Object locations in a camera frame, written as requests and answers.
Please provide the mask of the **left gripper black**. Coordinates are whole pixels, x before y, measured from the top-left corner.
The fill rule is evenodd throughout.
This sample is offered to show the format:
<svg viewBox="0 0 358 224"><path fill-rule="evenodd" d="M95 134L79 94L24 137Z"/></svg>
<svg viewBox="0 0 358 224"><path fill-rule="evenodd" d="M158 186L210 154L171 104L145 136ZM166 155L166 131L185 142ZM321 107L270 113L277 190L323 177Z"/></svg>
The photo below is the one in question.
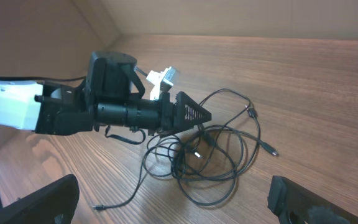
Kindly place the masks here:
<svg viewBox="0 0 358 224"><path fill-rule="evenodd" d="M167 137L174 132L179 133L192 129L194 126L211 121L211 113L197 104L186 93L180 91L176 95L175 115L174 104L170 101L170 94L163 92L160 98L154 101L152 108L153 126L148 129L148 135L159 134Z"/></svg>

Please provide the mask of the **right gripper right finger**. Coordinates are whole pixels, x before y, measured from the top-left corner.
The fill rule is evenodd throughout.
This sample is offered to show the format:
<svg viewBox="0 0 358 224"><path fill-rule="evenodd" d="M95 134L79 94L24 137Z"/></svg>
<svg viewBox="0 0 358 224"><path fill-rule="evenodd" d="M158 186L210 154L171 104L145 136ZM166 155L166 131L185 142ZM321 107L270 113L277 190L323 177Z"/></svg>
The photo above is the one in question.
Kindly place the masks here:
<svg viewBox="0 0 358 224"><path fill-rule="evenodd" d="M358 216L278 175L272 177L267 201L280 224L358 223Z"/></svg>

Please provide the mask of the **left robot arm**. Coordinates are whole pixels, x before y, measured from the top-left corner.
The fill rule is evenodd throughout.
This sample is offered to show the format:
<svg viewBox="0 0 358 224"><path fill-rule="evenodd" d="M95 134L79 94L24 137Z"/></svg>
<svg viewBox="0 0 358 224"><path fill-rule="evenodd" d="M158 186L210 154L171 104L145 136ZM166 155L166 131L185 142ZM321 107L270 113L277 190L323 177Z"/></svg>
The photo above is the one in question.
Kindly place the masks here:
<svg viewBox="0 0 358 224"><path fill-rule="evenodd" d="M93 52L76 87L69 80L0 77L0 125L59 136L101 126L169 136L210 121L211 113L184 92L171 102L176 74L173 67L147 73L149 99L136 59L120 52Z"/></svg>

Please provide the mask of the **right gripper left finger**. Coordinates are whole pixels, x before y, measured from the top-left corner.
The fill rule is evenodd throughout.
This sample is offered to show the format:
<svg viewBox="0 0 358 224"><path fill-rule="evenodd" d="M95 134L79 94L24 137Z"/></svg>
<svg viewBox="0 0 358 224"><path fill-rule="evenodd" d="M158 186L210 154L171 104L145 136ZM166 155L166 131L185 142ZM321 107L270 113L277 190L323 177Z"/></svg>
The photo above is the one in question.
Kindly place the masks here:
<svg viewBox="0 0 358 224"><path fill-rule="evenodd" d="M77 178L68 174L0 209L0 224L70 224L79 196Z"/></svg>

